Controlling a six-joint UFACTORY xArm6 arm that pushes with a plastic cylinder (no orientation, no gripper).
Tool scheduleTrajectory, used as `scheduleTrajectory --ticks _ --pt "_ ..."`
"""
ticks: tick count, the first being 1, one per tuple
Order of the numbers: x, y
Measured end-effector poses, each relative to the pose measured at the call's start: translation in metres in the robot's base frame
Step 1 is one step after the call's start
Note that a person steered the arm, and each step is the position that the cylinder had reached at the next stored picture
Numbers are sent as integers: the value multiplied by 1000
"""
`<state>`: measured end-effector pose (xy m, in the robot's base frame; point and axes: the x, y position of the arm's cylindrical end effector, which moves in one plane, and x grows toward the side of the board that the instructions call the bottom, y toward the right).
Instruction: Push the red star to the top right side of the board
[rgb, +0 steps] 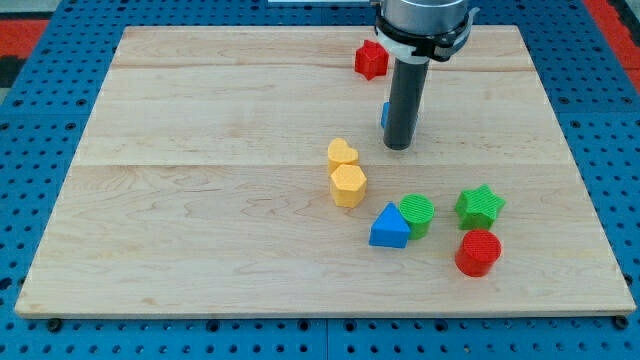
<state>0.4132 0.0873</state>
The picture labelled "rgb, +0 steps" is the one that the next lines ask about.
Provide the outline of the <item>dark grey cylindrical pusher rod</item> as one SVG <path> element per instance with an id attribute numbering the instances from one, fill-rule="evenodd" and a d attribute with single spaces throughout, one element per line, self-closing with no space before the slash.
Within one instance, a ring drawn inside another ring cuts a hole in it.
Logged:
<path id="1" fill-rule="evenodd" d="M 429 62 L 409 64 L 395 60 L 383 137 L 384 144 L 392 150 L 411 145 L 428 68 Z"/>

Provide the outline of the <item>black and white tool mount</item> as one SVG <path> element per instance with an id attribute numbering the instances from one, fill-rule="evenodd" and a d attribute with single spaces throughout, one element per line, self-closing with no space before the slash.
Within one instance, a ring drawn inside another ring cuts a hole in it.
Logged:
<path id="1" fill-rule="evenodd" d="M 396 59 L 408 64 L 422 64 L 429 60 L 446 62 L 466 44 L 478 12 L 478 7 L 472 8 L 459 25 L 441 34 L 408 33 L 395 28 L 382 15 L 376 17 L 374 30 L 378 42 Z"/>

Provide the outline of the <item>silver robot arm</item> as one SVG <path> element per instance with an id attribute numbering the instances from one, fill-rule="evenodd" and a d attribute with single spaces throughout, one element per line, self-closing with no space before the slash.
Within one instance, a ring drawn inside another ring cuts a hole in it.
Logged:
<path id="1" fill-rule="evenodd" d="M 429 64 L 447 62 L 465 46 L 478 12 L 468 0 L 386 0 L 377 6 L 375 35 L 394 57 L 382 118 L 386 147 L 409 148 Z"/>

